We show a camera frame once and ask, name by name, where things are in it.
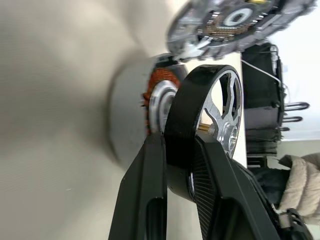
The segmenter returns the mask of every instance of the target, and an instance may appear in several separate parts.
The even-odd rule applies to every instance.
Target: puffer jacket
[[[279,209],[294,208],[306,224],[320,225],[320,153],[286,155],[279,163],[291,169]]]

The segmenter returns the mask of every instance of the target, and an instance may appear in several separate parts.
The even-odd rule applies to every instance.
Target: copper wire coil
[[[151,134],[151,128],[150,128],[150,123],[149,123],[149,103],[150,103],[150,97],[152,94],[152,91],[154,90],[155,86],[161,82],[161,81],[171,81],[175,84],[177,88],[180,86],[180,81],[177,78],[177,76],[170,71],[167,68],[164,67],[159,67],[154,69],[152,72],[150,79],[148,81],[147,85],[147,91],[142,94],[143,97],[143,104],[142,107],[145,107],[145,124],[146,124],[146,129],[147,129],[147,134]]]

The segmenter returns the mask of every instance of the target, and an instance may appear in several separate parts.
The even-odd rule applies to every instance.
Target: white wall
[[[291,131],[285,140],[320,140],[320,47],[317,24],[320,8],[296,19],[289,28],[277,32],[270,40],[279,48],[284,83],[289,87],[291,102],[308,102],[307,110],[290,113],[303,117],[302,122],[286,123]]]
[[[320,152],[320,140],[313,141],[287,141],[279,144],[277,149],[277,157],[268,159],[268,167],[274,169],[286,169],[280,165],[277,159],[284,155],[296,155],[302,157],[304,155]],[[308,225],[308,228],[315,240],[320,240],[320,226]]]

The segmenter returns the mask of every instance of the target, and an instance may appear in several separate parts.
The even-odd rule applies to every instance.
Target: tabletop
[[[108,238],[125,172],[108,148],[109,87],[123,64],[167,51],[165,32],[185,3],[2,1],[2,238]],[[240,57],[234,53],[208,63],[229,64],[241,74]],[[234,158],[246,164],[243,125]],[[171,192],[167,235],[201,239],[195,204]]]

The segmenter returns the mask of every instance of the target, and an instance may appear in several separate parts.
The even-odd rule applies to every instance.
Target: white cable
[[[247,64],[248,66],[250,66],[250,67],[252,67],[252,68],[254,68],[254,69],[256,69],[256,70],[258,70],[258,71],[260,71],[260,72],[262,72],[262,73],[264,73],[264,74],[267,74],[269,77],[273,78],[274,80],[276,80],[276,81],[279,83],[279,87],[280,87],[280,88],[281,88],[281,87],[282,87],[282,85],[283,85],[283,86],[284,86],[284,88],[286,89],[287,93],[288,93],[288,103],[290,103],[290,102],[291,102],[291,96],[290,96],[289,88],[288,88],[288,86],[287,86],[287,85],[285,85],[284,83],[282,83],[282,82],[280,81],[280,79],[279,79],[279,78],[277,78],[277,77],[275,77],[275,76],[271,75],[270,73],[268,73],[268,72],[266,72],[266,71],[263,71],[262,69],[260,69],[260,68],[258,68],[258,67],[256,67],[256,66],[254,66],[254,65],[252,65],[252,64],[250,64],[250,63],[248,63],[248,62],[247,62],[247,61],[245,61],[245,60],[242,60],[242,59],[241,59],[241,62],[243,62],[243,63]]]
[[[256,66],[253,66],[252,64],[248,63],[248,62],[245,61],[245,60],[242,60],[242,59],[241,59],[241,62],[247,64],[248,66],[250,66],[250,67],[252,67],[252,68],[254,68],[254,69],[256,69],[256,70],[258,70],[258,71],[260,71],[260,72],[262,72],[262,73],[264,73],[264,74],[267,74],[269,77],[273,78],[274,80],[276,80],[276,81],[279,83],[279,87],[282,87],[282,82],[280,81],[279,78],[271,75],[270,73],[268,73],[268,72],[266,72],[266,71],[263,71],[262,69],[260,69],[260,68],[258,68],[258,67],[256,67]]]

